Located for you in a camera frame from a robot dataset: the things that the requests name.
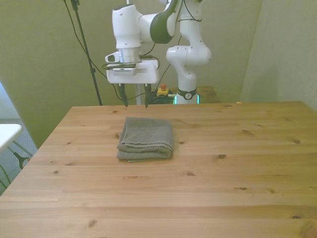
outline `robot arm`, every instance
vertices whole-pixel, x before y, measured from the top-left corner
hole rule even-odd
[[[151,93],[149,84],[157,83],[159,80],[159,63],[156,59],[145,60],[144,56],[141,55],[141,43],[169,43],[174,37],[176,22],[180,12],[182,12],[181,33],[191,42],[191,47],[170,48],[167,59],[175,67],[180,84],[191,84],[190,87],[181,87],[184,90],[181,94],[183,92],[191,92],[193,94],[188,89],[196,88],[196,76],[194,73],[192,75],[189,74],[190,77],[186,76],[188,72],[185,66],[207,64],[211,58],[210,50],[201,40],[200,22],[193,21],[192,15],[188,11],[189,7],[197,12],[198,15],[201,14],[199,10],[201,10],[200,3],[202,0],[187,0],[186,2],[184,2],[185,0],[160,1],[164,1],[166,6],[163,12],[157,14],[142,15],[133,4],[127,4],[124,7],[113,10],[113,32],[118,51],[106,57],[106,62],[108,63],[106,72],[108,81],[118,84],[125,106],[128,105],[124,93],[125,83],[145,84],[147,98],[149,98]]]

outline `gray towel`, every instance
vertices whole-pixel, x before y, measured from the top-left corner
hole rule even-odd
[[[118,144],[118,159],[139,162],[173,155],[172,125],[166,120],[127,118]]]

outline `wood grain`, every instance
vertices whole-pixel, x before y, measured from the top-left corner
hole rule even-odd
[[[116,159],[126,116],[171,160]],[[302,103],[72,108],[0,197],[2,238],[315,238],[317,114]]]

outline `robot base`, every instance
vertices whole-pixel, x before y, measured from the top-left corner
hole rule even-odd
[[[195,95],[192,99],[186,100],[183,96],[180,96],[179,94],[175,97],[175,104],[199,104],[199,95]]]

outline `red button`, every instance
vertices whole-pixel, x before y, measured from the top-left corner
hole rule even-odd
[[[165,91],[165,90],[166,90],[166,84],[165,84],[165,83],[162,84],[162,85],[160,86],[160,88],[161,88],[162,91]]]

